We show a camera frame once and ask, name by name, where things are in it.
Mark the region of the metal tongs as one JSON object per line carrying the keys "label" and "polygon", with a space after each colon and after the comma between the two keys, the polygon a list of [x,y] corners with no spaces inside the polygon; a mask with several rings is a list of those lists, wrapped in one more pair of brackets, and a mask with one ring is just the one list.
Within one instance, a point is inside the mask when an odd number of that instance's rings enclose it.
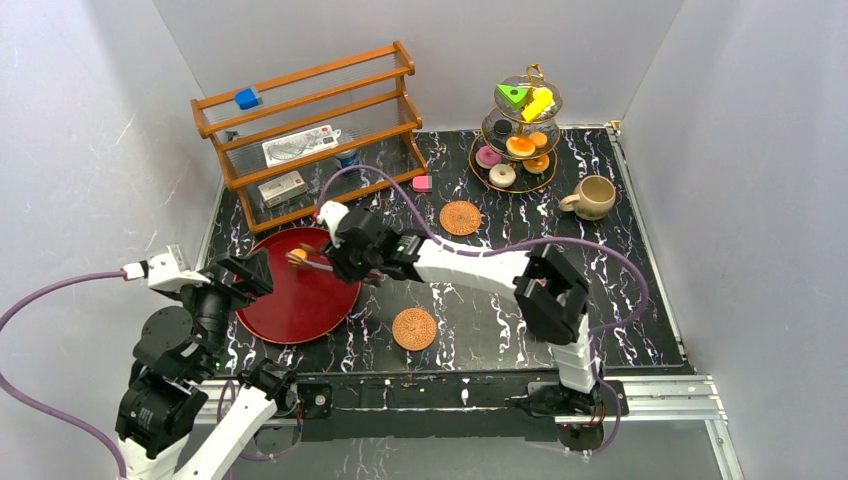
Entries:
{"label": "metal tongs", "polygon": [[322,256],[321,252],[319,250],[317,250],[315,247],[312,247],[312,246],[305,244],[305,243],[300,243],[299,246],[296,247],[296,248],[301,248],[301,249],[305,250],[308,253],[308,259],[302,265],[292,265],[288,262],[286,255],[285,255],[285,258],[286,258],[288,264],[292,268],[313,269],[313,270],[320,270],[320,271],[326,271],[326,272],[333,272],[332,267],[328,263],[322,263],[321,262],[321,259],[323,258],[323,256]]}

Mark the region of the round biscuit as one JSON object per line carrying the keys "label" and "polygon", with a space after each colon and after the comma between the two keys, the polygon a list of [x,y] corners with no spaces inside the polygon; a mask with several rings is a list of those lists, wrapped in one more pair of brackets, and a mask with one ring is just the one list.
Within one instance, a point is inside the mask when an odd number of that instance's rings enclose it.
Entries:
{"label": "round biscuit", "polygon": [[295,248],[286,254],[286,258],[292,265],[302,265],[308,259],[308,253],[301,248]]}
{"label": "round biscuit", "polygon": [[532,132],[528,135],[537,150],[544,149],[548,144],[548,136],[542,132]]}

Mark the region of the dark red round tray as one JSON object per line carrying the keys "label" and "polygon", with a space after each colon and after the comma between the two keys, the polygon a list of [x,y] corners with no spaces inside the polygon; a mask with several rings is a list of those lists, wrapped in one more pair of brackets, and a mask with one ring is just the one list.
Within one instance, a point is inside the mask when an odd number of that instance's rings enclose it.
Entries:
{"label": "dark red round tray", "polygon": [[254,247],[265,249],[274,291],[236,312],[239,322],[254,336],[275,344],[315,340],[335,329],[351,312],[360,294],[360,283],[347,284],[332,272],[296,268],[286,254],[308,245],[320,249],[329,233],[315,227],[277,232]]}

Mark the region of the pink donut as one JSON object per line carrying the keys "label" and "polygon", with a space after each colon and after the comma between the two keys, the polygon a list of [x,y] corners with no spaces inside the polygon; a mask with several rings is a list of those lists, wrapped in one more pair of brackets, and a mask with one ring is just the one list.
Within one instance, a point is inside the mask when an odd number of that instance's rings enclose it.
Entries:
{"label": "pink donut", "polygon": [[490,170],[502,162],[502,156],[488,145],[483,145],[475,153],[475,162],[480,168]]}

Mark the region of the white cream donut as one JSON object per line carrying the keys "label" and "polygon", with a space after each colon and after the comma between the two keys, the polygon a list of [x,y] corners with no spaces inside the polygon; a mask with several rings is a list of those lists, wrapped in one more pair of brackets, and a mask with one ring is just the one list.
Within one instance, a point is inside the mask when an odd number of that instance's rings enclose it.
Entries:
{"label": "white cream donut", "polygon": [[494,165],[488,174],[489,181],[492,185],[500,189],[511,187],[516,180],[516,172],[509,164]]}

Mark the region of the black sandwich cookie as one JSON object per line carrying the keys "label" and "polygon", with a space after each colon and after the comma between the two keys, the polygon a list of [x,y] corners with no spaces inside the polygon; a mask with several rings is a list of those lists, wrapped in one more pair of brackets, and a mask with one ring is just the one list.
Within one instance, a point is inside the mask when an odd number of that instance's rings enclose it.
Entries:
{"label": "black sandwich cookie", "polygon": [[500,119],[494,122],[493,132],[498,136],[510,136],[512,134],[512,124],[506,119]]}

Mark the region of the orange donut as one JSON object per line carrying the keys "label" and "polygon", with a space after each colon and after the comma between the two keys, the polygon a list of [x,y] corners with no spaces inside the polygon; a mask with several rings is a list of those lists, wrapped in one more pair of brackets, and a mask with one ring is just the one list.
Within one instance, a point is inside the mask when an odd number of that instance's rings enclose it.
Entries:
{"label": "orange donut", "polygon": [[506,151],[514,158],[529,158],[535,153],[536,145],[528,136],[514,135],[506,140]]}
{"label": "orange donut", "polygon": [[536,158],[527,159],[522,162],[524,169],[534,175],[541,175],[550,166],[550,157],[545,154]]}

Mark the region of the green cake wedge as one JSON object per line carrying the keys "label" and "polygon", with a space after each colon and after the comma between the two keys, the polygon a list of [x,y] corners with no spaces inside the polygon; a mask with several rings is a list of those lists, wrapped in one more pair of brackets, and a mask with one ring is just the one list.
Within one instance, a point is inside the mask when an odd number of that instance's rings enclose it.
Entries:
{"label": "green cake wedge", "polygon": [[526,85],[497,84],[494,98],[499,109],[520,111],[532,98],[532,88]]}

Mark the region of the yellow cake slice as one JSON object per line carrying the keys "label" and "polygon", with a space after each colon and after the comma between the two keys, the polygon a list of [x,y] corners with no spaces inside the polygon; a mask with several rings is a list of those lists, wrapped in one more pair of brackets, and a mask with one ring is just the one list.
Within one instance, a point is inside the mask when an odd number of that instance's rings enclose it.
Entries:
{"label": "yellow cake slice", "polygon": [[555,104],[553,92],[547,87],[534,88],[531,99],[524,106],[521,115],[524,121],[536,120]]}

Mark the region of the beige mug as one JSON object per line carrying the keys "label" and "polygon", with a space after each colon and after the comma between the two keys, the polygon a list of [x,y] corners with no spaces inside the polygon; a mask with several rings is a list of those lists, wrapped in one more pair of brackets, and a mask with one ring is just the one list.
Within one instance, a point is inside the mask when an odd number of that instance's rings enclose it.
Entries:
{"label": "beige mug", "polygon": [[577,184],[571,195],[559,201],[559,209],[583,220],[597,221],[612,210],[616,198],[617,190],[611,180],[590,175]]}

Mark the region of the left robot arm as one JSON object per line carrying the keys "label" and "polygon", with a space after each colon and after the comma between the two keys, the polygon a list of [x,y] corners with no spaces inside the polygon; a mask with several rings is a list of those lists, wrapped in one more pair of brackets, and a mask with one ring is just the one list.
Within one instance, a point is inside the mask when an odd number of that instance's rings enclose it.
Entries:
{"label": "left robot arm", "polygon": [[269,254],[222,255],[193,270],[170,245],[121,272],[174,303],[148,317],[133,348],[116,421],[119,476],[221,479],[267,420],[300,404],[295,374],[264,360],[238,374],[241,387],[229,410],[187,462],[178,463],[209,399],[201,385],[221,367],[230,317],[274,290]]}

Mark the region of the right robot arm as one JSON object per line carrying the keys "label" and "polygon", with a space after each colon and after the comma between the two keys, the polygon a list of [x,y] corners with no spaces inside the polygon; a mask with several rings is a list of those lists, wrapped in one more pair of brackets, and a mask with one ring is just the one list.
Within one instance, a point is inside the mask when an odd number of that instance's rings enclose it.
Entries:
{"label": "right robot arm", "polygon": [[497,253],[466,248],[421,231],[399,232],[372,212],[329,201],[316,216],[330,236],[322,254],[347,283],[388,276],[397,281],[451,283],[513,301],[529,332],[549,345],[555,385],[529,387],[515,407],[535,416],[591,415],[603,390],[589,346],[589,285],[556,247]]}

